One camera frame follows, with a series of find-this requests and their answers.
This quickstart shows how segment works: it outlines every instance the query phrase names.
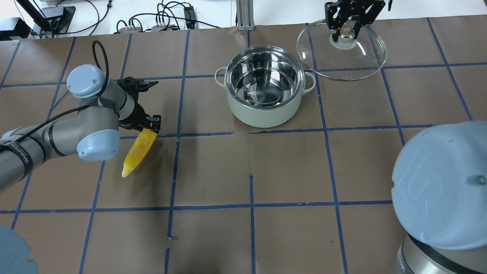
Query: brown table surface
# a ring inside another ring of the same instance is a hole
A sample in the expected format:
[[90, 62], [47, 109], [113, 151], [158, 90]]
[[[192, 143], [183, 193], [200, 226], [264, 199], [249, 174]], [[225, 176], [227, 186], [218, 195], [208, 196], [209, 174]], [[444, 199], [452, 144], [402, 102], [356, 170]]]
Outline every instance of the brown table surface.
[[318, 77], [294, 117], [267, 131], [232, 115], [212, 75], [248, 46], [295, 53], [304, 24], [0, 42], [2, 133], [77, 106], [65, 81], [94, 63], [94, 39], [112, 79], [159, 81], [139, 101], [163, 117], [128, 178], [137, 132], [121, 130], [115, 159], [53, 159], [0, 195], [0, 223], [42, 274], [387, 273], [405, 235], [391, 201], [402, 146], [432, 125], [487, 119], [486, 26], [487, 16], [376, 21], [383, 69]]

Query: metal post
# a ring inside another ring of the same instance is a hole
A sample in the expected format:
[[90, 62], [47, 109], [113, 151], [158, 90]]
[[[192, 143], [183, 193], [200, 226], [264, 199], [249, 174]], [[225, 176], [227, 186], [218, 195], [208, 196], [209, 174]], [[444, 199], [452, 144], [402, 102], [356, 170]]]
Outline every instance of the metal post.
[[237, 29], [254, 30], [254, 0], [237, 1]]

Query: large light blue cap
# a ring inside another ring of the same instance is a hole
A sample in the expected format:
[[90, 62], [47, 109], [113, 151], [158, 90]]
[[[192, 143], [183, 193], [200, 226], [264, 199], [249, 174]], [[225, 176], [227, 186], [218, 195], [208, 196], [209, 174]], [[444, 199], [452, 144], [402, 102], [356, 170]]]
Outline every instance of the large light blue cap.
[[84, 137], [76, 147], [78, 156], [86, 161], [110, 160], [118, 154], [120, 133], [104, 129]]
[[105, 73], [93, 65], [81, 65], [69, 74], [69, 91], [76, 98], [88, 98], [97, 94], [103, 86]]
[[487, 245], [487, 121], [414, 136], [394, 166], [393, 204], [414, 238], [447, 250]]
[[30, 248], [15, 231], [0, 224], [0, 273], [37, 274], [37, 264], [27, 256]]

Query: transparent lid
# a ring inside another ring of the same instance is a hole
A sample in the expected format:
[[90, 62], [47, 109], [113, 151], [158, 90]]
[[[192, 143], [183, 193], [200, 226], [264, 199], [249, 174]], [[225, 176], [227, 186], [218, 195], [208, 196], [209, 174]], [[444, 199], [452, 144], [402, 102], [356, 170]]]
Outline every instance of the transparent lid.
[[382, 39], [367, 27], [355, 36], [348, 20], [335, 42], [325, 20], [306, 26], [298, 37], [296, 49], [303, 63], [312, 71], [338, 81], [355, 81], [376, 73], [386, 61]]

